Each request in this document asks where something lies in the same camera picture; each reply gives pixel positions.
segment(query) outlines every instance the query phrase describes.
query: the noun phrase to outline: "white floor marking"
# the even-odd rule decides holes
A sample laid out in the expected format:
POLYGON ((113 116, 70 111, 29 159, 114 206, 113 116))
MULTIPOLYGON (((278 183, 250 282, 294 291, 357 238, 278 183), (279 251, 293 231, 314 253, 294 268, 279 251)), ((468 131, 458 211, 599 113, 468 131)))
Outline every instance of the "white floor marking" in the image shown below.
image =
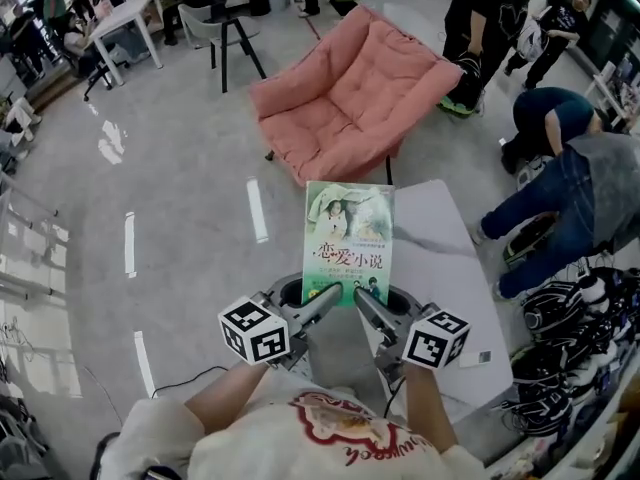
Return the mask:
POLYGON ((129 279, 132 279, 138 275, 138 273, 136 272, 135 257, 135 217, 135 213, 129 212, 125 215, 124 218, 124 271, 129 279))
POLYGON ((247 181, 247 193, 249 194, 249 208, 251 209, 251 218, 253 219, 253 229, 256 233, 256 242, 261 244, 269 240, 267 233, 267 224, 264 221, 264 212, 262 211, 262 201, 260 200, 260 187, 256 178, 249 178, 247 181))
POLYGON ((149 358, 147 357, 147 349, 144 346, 142 331, 135 331, 133 333, 133 341, 136 344, 138 364, 140 365, 140 373, 142 373, 144 387, 147 390, 147 396, 151 398, 153 396, 153 392, 156 390, 156 386, 153 383, 153 376, 151 375, 151 367, 149 366, 149 358))

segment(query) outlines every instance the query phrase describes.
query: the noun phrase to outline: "black and white marker cube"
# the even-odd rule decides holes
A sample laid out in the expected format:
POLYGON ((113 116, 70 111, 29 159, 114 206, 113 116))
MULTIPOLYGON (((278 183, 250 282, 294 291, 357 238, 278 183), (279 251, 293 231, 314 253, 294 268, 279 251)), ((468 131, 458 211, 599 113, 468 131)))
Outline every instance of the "black and white marker cube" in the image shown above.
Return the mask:
POLYGON ((290 351, 287 322, 248 297, 218 315, 227 346, 249 364, 264 363, 290 351))
POLYGON ((441 310, 411 325, 402 359, 424 368, 437 370, 462 353, 471 325, 466 320, 441 310))

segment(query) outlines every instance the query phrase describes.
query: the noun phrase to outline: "book cover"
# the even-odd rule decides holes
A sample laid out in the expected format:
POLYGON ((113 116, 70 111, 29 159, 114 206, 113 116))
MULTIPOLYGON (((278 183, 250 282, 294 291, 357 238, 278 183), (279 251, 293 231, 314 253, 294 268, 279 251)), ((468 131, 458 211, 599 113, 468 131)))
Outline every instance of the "book cover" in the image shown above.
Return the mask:
POLYGON ((341 282, 339 306, 353 306, 356 287, 387 303, 393 193, 389 185, 307 183, 303 301, 341 282))

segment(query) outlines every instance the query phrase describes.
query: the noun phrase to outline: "white table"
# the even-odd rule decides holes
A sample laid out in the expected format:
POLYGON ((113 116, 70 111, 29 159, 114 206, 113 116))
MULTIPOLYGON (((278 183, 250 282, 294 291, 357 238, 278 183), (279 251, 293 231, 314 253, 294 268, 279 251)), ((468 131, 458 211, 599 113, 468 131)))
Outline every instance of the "white table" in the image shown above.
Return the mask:
POLYGON ((588 98, 589 94, 591 94, 596 87, 600 90, 600 92, 602 92, 602 94, 604 94, 604 97, 607 99, 613 110, 615 110, 616 114, 618 115, 613 123, 611 123, 612 126, 616 126, 620 121, 626 119, 627 113, 620 106, 620 103, 618 102, 618 100, 616 100, 615 96, 611 94, 611 91, 607 87, 606 82, 602 79, 602 76, 600 74, 593 75, 593 82, 591 82, 591 85, 584 93, 584 97, 588 98))
MULTIPOLYGON (((463 354, 491 351, 490 363, 460 368, 454 361, 436 373, 445 409, 455 423, 513 383, 496 306, 462 217, 443 181, 397 190, 395 227, 391 284, 421 304, 433 301, 468 320, 471 332, 463 354)), ((375 354, 382 335, 360 316, 375 354)), ((382 384, 388 398, 384 378, 382 384)), ((406 418, 404 386, 392 403, 391 412, 406 418)))
MULTIPOLYGON (((158 69, 162 67, 160 57, 158 57, 158 52, 153 45, 153 41, 151 40, 151 36, 149 35, 149 31, 147 30, 147 26, 144 22, 144 18, 142 17, 142 11, 150 1, 151 0, 125 1, 123 4, 115 7, 113 9, 113 12, 109 16, 105 17, 96 27, 96 29, 91 33, 91 40, 95 43, 98 51, 100 52, 100 55, 102 55, 102 58, 109 67, 109 71, 111 71, 111 74, 113 75, 113 78, 115 78, 118 85, 123 85, 124 81, 120 76, 118 68, 116 68, 116 65, 111 60, 111 57, 109 57, 109 52, 107 52, 107 49, 102 42, 102 38, 109 32, 113 32, 123 25, 126 25, 130 21, 135 21, 138 25, 140 33, 142 34, 142 38, 147 44, 147 48, 149 48, 149 52, 151 53, 151 57, 153 57, 153 62, 155 62, 156 67, 158 69)), ((160 5, 160 0, 155 0, 155 3, 156 8, 158 9, 158 14, 160 15, 160 19, 162 19, 162 6, 160 5)))

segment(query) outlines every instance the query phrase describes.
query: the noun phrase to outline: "pink armchair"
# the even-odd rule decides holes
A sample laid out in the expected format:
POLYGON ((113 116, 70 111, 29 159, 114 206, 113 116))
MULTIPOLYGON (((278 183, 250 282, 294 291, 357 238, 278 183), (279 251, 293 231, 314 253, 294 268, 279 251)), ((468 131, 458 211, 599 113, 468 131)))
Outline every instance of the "pink armchair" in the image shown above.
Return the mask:
POLYGON ((298 64, 251 87, 275 154, 304 186, 357 181, 396 156, 407 132, 461 72, 358 5, 298 64))

